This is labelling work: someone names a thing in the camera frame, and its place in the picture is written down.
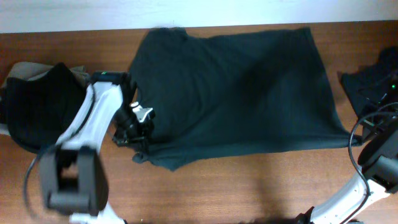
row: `wooden table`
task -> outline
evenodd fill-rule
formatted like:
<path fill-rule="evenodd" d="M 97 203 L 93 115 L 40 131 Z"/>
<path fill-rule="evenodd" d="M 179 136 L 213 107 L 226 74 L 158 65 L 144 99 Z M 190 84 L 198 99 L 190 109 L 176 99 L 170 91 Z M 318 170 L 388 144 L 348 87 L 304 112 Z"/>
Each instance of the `wooden table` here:
<path fill-rule="evenodd" d="M 310 26 L 325 64 L 345 128 L 356 121 L 338 82 L 338 72 L 355 72 L 371 65 L 385 47 L 398 45 L 398 22 L 350 22 L 266 26 L 189 28 L 197 37 L 267 29 Z M 148 30 L 102 30 L 38 34 L 0 34 L 0 80 L 20 61 L 95 70 L 126 71 Z M 22 201 L 22 178 L 34 155 L 11 138 L 0 136 L 0 222 L 33 223 Z M 358 155 L 361 149 L 355 149 Z M 354 169 L 346 149 L 207 159 L 170 172 L 149 163 L 135 164 L 130 149 L 119 149 L 106 137 L 101 151 L 110 183 L 109 201 L 129 223 L 238 223 L 255 218 L 295 217 L 335 193 Z M 42 213 L 36 170 L 30 199 Z M 66 223 L 57 215 L 43 214 Z M 396 223 L 397 196 L 359 215 L 367 224 Z"/>

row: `t-shirt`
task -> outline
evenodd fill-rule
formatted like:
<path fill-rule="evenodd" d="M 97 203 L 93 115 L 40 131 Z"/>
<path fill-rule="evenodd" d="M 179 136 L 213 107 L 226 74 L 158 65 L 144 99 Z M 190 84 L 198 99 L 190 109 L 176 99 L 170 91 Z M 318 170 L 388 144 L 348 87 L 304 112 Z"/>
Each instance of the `t-shirt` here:
<path fill-rule="evenodd" d="M 310 29 L 211 38 L 150 31 L 130 74 L 156 112 L 147 152 L 175 170 L 213 157 L 346 147 Z"/>

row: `black cable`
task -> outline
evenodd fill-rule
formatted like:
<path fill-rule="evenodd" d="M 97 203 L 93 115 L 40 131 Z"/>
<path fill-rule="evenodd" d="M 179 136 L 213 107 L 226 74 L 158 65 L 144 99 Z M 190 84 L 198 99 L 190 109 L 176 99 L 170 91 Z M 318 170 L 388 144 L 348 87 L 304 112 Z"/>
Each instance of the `black cable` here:
<path fill-rule="evenodd" d="M 94 89 L 94 84 L 91 84 L 91 89 L 93 90 L 93 97 L 91 98 L 91 105 L 90 108 L 87 111 L 87 114 L 83 120 L 83 122 L 80 124 L 79 128 L 74 131 L 66 140 L 64 140 L 61 143 L 58 144 L 54 144 L 52 146 L 49 146 L 43 150 L 41 150 L 38 155 L 33 159 L 33 161 L 30 163 L 26 174 L 25 174 L 25 178 L 24 178 L 24 186 L 23 186 L 23 196 L 24 196 L 24 202 L 25 202 L 25 208 L 27 209 L 30 217 L 32 219 L 36 219 L 38 218 L 38 215 L 33 211 L 33 209 L 30 206 L 30 202 L 29 202 L 29 196 L 27 193 L 27 184 L 28 184 L 28 179 L 30 176 L 30 173 L 32 172 L 32 169 L 34 168 L 34 166 L 36 165 L 36 163 L 38 163 L 41 158 L 46 155 L 49 152 L 52 152 L 54 150 L 56 150 L 58 147 L 60 147 L 64 142 L 69 141 L 71 138 L 75 137 L 84 127 L 84 125 L 86 124 L 86 122 L 88 121 L 88 118 L 90 117 L 91 112 L 93 111 L 94 105 L 95 105 L 95 101 L 96 101 L 96 95 L 95 95 L 95 89 Z"/>
<path fill-rule="evenodd" d="M 383 110 L 384 108 L 387 108 L 387 107 L 392 106 L 392 105 L 398 105 L 398 102 L 388 103 L 388 104 L 386 104 L 386 105 L 380 107 L 379 109 L 377 109 L 377 111 L 381 111 L 381 110 Z"/>
<path fill-rule="evenodd" d="M 361 202 L 361 204 L 359 205 L 359 207 L 353 211 L 346 219 L 344 219 L 340 224 L 343 224 L 347 221 L 350 221 L 354 215 L 360 211 L 360 209 L 364 206 L 364 204 L 368 201 L 369 196 L 371 195 L 370 192 L 370 186 L 368 184 L 368 181 L 366 180 L 365 176 L 363 175 L 360 166 L 355 162 L 354 156 L 353 156 L 353 148 L 352 148 L 352 144 L 353 144 L 353 138 L 354 138 L 354 134 L 355 131 L 357 130 L 357 128 L 359 127 L 359 125 L 368 118 L 372 118 L 375 116 L 397 116 L 398 113 L 393 113 L 393 112 L 381 112 L 381 111 L 377 111 L 374 113 L 370 113 L 367 114 L 366 116 L 363 116 L 361 119 L 358 120 L 358 122 L 354 125 L 353 130 L 351 131 L 351 134 L 349 136 L 349 142 L 348 142 L 348 155 L 349 155 L 349 159 L 351 160 L 351 163 L 354 165 L 355 171 L 358 173 L 358 175 L 360 176 L 360 178 L 363 180 L 363 182 L 365 183 L 366 186 L 366 194 L 365 194 L 365 198 L 363 199 L 363 201 Z"/>

